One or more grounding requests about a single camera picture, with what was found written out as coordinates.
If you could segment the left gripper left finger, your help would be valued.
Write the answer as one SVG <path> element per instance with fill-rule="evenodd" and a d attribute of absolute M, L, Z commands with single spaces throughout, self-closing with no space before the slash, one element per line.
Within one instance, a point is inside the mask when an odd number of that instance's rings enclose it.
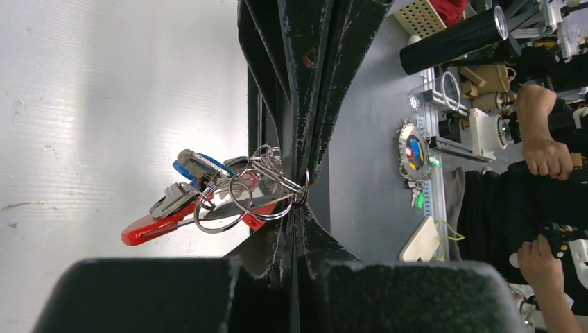
<path fill-rule="evenodd" d="M 224 332 L 289 332 L 294 210 L 268 222 L 226 258 L 230 260 Z"/>

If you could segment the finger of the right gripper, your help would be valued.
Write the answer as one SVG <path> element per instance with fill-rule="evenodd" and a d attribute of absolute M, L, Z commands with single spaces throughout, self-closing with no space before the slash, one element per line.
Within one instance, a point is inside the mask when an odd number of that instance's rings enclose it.
<path fill-rule="evenodd" d="M 345 95 L 392 5 L 391 0 L 334 2 L 307 167 L 311 182 L 320 175 Z"/>
<path fill-rule="evenodd" d="M 240 1 L 239 44 L 277 131 L 284 173 L 305 179 L 333 1 Z"/>

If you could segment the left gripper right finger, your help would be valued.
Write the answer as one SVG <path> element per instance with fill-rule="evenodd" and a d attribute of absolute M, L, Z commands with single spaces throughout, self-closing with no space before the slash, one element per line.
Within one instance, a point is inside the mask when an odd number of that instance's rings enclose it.
<path fill-rule="evenodd" d="M 320 288 L 316 280 L 323 262 L 357 261 L 319 223 L 308 205 L 295 209 L 295 263 L 301 332 L 320 331 Z"/>

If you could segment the key organizer with red handle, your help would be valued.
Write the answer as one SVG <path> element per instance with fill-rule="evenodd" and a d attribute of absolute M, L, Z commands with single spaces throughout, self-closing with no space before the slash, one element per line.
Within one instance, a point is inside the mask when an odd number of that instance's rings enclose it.
<path fill-rule="evenodd" d="M 255 231 L 268 221 L 287 215 L 306 200 L 310 177 L 297 184 L 282 168 L 279 148 L 260 146 L 251 156 L 238 156 L 224 162 L 234 175 L 208 185 L 174 182 L 163 196 L 121 232 L 127 246 L 138 246 L 194 224 L 207 234 L 226 232 L 246 224 Z"/>

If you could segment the blue key tag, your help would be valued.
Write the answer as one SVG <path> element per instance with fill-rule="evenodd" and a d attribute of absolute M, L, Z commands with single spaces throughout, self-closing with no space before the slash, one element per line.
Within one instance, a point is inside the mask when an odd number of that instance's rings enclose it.
<path fill-rule="evenodd" d="M 181 154 L 173 168 L 191 182 L 208 185 L 220 179 L 231 178 L 234 173 L 224 164 L 201 153 Z"/>

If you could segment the round key organizer with keys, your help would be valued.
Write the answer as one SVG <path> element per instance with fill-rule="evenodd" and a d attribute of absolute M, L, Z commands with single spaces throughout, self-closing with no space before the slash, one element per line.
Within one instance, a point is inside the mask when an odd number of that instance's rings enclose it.
<path fill-rule="evenodd" d="M 430 152 L 431 136 L 415 118 L 405 118 L 396 132 L 398 140 L 399 174 L 404 187 L 411 191 L 410 206 L 422 212 L 425 206 L 426 182 L 434 168 L 440 168 L 437 157 Z"/>

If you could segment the person's second hand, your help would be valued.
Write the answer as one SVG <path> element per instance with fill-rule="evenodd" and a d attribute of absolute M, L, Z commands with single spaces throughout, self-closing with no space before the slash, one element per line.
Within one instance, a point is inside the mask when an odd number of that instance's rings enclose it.
<path fill-rule="evenodd" d="M 532 242 L 523 242 L 517 259 L 521 274 L 538 300 L 565 300 L 562 263 L 553 256 L 544 235 Z"/>

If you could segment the person's hand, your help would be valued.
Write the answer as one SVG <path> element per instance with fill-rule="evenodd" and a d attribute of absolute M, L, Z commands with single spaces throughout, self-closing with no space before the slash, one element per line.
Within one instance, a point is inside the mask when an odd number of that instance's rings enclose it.
<path fill-rule="evenodd" d="M 567 180 L 573 171 L 567 146 L 551 137 L 534 137 L 524 141 L 523 157 L 534 176 Z"/>

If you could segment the white device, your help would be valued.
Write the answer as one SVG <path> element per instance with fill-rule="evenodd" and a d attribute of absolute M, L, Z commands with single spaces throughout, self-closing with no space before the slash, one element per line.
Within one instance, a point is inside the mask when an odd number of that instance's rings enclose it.
<path fill-rule="evenodd" d="M 429 262 L 440 247 L 440 234 L 435 220 L 428 215 L 422 220 L 399 254 L 401 262 Z"/>

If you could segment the black cylinder flashlight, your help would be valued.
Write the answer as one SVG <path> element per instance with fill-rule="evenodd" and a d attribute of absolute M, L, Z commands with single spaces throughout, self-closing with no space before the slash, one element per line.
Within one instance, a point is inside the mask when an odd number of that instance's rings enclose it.
<path fill-rule="evenodd" d="M 399 52 L 399 59 L 404 72 L 411 75 L 507 38 L 507 20 L 501 6 L 495 6 L 455 26 L 405 46 Z"/>

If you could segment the person operator dark shirt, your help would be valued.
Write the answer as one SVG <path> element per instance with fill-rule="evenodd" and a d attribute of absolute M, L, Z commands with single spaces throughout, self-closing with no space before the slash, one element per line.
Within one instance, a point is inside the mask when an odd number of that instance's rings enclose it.
<path fill-rule="evenodd" d="M 551 116 L 573 114 L 555 92 L 524 85 L 517 93 L 515 107 L 522 154 L 523 142 L 534 137 L 551 137 L 565 144 L 571 155 L 587 151 L 587 137 L 576 137 L 573 127 L 550 127 Z M 512 284 L 530 286 L 517 259 L 523 242 L 544 235 L 546 227 L 554 223 L 587 228 L 587 187 L 571 176 L 567 180 L 534 176 L 526 161 L 521 172 L 446 171 L 444 193 L 448 224 L 462 236 L 460 241 L 450 242 L 451 258 L 489 264 Z M 538 300 L 533 291 L 539 311 L 548 332 L 586 332 L 580 317 L 587 314 L 587 290 L 578 280 L 572 260 L 559 260 L 565 300 Z"/>

